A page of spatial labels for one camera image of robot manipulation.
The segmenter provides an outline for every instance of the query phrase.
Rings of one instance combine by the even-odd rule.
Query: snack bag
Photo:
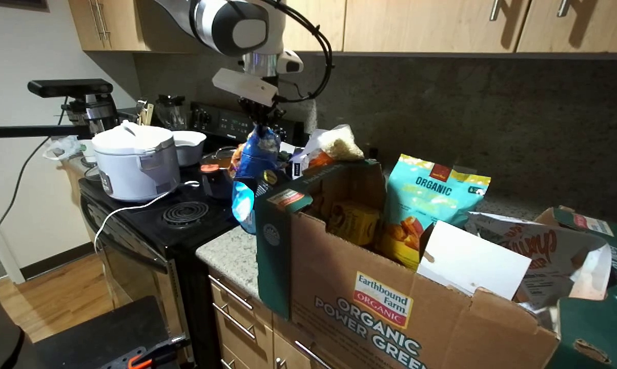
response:
[[[382,251],[408,268],[416,268],[422,233],[434,222],[462,226],[481,200],[490,176],[465,175],[402,154],[389,175],[389,206]]]

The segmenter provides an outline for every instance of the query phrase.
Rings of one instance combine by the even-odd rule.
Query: kitchen counter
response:
[[[197,257],[217,273],[226,274],[245,293],[260,297],[259,293],[259,261],[256,237],[241,227],[233,227],[220,237],[203,243]]]

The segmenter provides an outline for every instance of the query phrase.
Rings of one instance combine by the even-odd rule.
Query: oven handle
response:
[[[162,262],[158,262],[158,261],[153,261],[153,258],[146,258],[146,257],[142,257],[142,254],[138,254],[138,253],[133,253],[133,251],[129,251],[129,248],[124,248],[124,247],[121,247],[110,233],[100,233],[100,237],[99,237],[99,242],[110,242],[108,247],[97,247],[99,251],[100,248],[113,248],[113,251],[116,251],[116,253],[121,253],[123,257],[127,257],[127,258],[133,258],[136,262],[142,262],[142,264],[146,264],[146,267],[152,267],[152,268],[155,268],[155,270],[159,270],[159,273],[168,273],[168,267],[166,264],[162,264]]]

